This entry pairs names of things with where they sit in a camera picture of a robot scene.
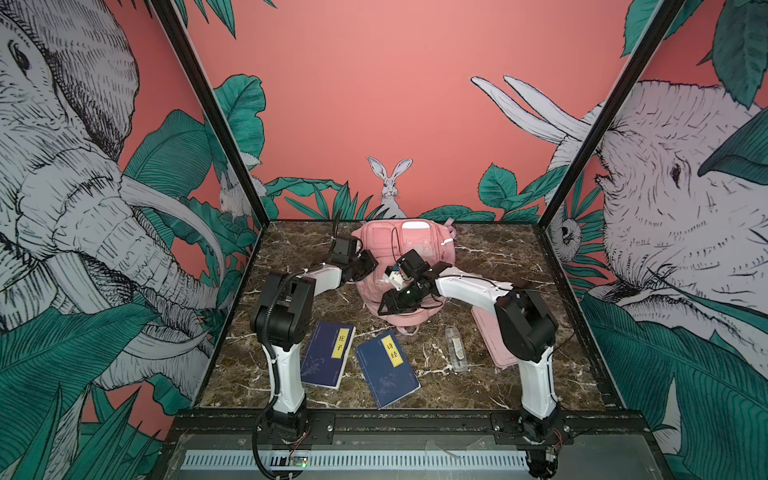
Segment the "black front mounting rail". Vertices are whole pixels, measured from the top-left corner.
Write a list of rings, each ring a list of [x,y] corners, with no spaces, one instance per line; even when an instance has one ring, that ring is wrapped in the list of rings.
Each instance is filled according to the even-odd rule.
[[[193,409],[179,414],[167,436],[177,444],[193,436],[232,435],[249,442],[253,435],[267,446],[288,446],[291,437],[265,420],[257,421],[258,409]],[[489,435],[501,445],[523,448],[571,444],[586,435],[644,435],[650,432],[645,418],[636,411],[566,411],[559,414],[547,433],[536,437],[524,430],[516,410],[417,410],[417,409],[310,409],[308,433],[299,443],[330,446],[344,435],[422,436]]]

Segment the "black right corner frame post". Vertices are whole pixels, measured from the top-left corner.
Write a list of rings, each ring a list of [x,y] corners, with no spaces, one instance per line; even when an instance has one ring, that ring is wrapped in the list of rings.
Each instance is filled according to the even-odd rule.
[[[655,7],[616,85],[611,90],[601,112],[582,142],[577,155],[564,175],[544,214],[540,217],[537,223],[540,229],[545,229],[551,224],[558,209],[565,203],[567,194],[576,183],[586,164],[592,158],[599,142],[607,132],[615,116],[622,109],[632,88],[647,67],[678,13],[682,10],[684,3],[684,0],[664,0]]]

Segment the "black left corner frame post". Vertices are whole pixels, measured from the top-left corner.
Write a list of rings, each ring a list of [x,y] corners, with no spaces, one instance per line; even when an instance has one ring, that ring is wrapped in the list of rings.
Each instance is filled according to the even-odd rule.
[[[246,169],[237,143],[216,95],[207,79],[199,58],[194,51],[191,40],[178,15],[173,1],[152,0],[152,5],[163,30],[173,47],[173,50],[189,80],[195,95],[200,102],[206,119],[212,127],[215,137],[220,143],[224,154],[233,168],[248,202],[255,213],[260,227],[268,227],[269,216],[253,186],[252,177]]]

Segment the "black corner frame post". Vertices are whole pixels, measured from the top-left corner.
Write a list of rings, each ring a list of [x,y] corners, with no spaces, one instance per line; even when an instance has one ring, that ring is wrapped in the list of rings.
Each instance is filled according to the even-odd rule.
[[[582,142],[577,155],[564,175],[544,214],[540,217],[537,223],[540,229],[545,229],[551,224],[558,209],[565,203],[567,194],[576,183],[586,164],[592,158],[599,142],[607,132],[615,116],[622,109],[632,88],[647,67],[678,13],[682,10],[684,3],[684,0],[664,0],[655,7],[616,85],[611,90],[601,112]]]
[[[233,168],[248,202],[255,213],[260,227],[268,227],[269,216],[253,186],[252,177],[246,169],[237,143],[216,95],[207,79],[199,58],[194,51],[191,40],[178,15],[173,1],[152,0],[152,5],[163,30],[173,47],[173,50],[189,80],[195,95],[200,102],[206,119],[212,127],[215,137],[220,143],[224,154]]]

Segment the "pink student backpack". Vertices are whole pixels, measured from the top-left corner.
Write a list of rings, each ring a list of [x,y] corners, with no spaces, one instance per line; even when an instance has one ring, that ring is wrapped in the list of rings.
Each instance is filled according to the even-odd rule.
[[[451,221],[438,224],[424,219],[387,219],[363,224],[352,232],[377,262],[374,271],[356,284],[366,308],[378,314],[384,294],[406,286],[412,273],[438,262],[456,261],[457,230]]]

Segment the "clear plastic small case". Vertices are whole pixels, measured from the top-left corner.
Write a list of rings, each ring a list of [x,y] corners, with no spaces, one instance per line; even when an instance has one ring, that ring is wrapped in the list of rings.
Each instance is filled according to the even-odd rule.
[[[455,372],[468,371],[469,363],[459,330],[454,326],[449,326],[445,329],[445,337],[453,370]]]

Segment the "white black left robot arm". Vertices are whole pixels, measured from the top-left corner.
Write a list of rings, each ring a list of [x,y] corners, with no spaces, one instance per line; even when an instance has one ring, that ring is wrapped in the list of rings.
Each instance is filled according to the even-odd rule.
[[[360,282],[373,273],[377,260],[368,250],[291,273],[267,275],[250,322],[267,360],[270,400],[267,424],[296,436],[308,429],[306,392],[300,378],[301,344],[307,334],[314,297]]]

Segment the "dark blue book left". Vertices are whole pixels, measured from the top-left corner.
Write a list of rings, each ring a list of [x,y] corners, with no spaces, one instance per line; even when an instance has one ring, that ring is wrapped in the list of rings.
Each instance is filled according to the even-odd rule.
[[[304,352],[301,380],[304,384],[337,390],[351,350],[355,327],[318,322]]]

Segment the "pink pencil case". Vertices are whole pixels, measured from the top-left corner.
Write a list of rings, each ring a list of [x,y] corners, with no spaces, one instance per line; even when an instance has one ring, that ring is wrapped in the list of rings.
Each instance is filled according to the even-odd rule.
[[[495,366],[506,369],[516,365],[518,359],[506,348],[496,316],[479,307],[473,307],[471,313]]]

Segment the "dark blue book yellow label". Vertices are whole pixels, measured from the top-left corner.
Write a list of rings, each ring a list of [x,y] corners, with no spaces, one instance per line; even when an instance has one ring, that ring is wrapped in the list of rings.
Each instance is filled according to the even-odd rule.
[[[355,348],[355,354],[378,409],[387,408],[420,389],[420,382],[394,330],[361,343]]]

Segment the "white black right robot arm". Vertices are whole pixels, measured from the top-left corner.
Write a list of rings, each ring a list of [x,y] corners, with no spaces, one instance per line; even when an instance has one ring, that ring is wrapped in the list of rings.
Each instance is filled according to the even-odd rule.
[[[421,274],[413,274],[405,286],[386,291],[378,313],[411,313],[431,295],[463,301],[491,314],[505,347],[518,359],[522,435],[534,445],[547,442],[555,433],[559,415],[552,367],[557,324],[539,292],[439,262]]]

